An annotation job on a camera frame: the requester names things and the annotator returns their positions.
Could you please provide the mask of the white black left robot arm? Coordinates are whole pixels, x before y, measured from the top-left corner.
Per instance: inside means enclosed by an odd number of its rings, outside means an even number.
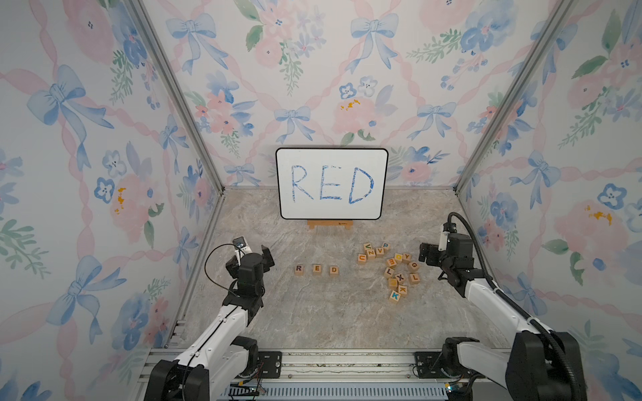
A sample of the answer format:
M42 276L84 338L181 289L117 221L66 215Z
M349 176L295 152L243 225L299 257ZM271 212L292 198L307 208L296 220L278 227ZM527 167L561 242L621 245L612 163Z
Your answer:
M250 378L258 371L257 341L241 333L263 307L263 276L274 266L274 258L264 246L253 252L244 237L230 245L236 255L226 269L234 283L222 307L190 347L154 366L145 400L217 400L235 378Z

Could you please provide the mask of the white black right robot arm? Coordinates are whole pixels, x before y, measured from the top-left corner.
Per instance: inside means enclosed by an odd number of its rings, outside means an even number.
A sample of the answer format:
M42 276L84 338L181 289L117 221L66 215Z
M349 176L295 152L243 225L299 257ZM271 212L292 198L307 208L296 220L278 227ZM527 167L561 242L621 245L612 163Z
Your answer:
M461 233L443 232L438 244L423 243L419 260L441 269L464 299L478 307L510 342L508 353L496 351L470 337L444 341L433 363L416 360L418 374L433 369L467 384L449 385L451 399L470 400L472 385L489 379L514 400L585 400L588 398L580 346L568 332L557 332L503 292L481 268L474 266L474 242Z

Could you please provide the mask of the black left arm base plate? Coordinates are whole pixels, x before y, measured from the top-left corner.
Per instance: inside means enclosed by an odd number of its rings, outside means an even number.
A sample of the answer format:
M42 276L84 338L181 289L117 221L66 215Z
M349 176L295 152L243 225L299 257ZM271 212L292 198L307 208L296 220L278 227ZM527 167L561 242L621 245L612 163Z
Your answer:
M281 351L252 351L248 355L247 378L279 379L283 367Z

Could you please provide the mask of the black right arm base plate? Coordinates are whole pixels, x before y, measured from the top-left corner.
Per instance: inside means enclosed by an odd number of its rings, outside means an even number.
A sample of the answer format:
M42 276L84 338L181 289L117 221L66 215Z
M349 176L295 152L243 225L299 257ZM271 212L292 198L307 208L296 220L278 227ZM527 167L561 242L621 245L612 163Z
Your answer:
M471 369L451 366L441 351L417 351L414 352L413 358L412 372L418 379L455 381L469 379L476 374Z

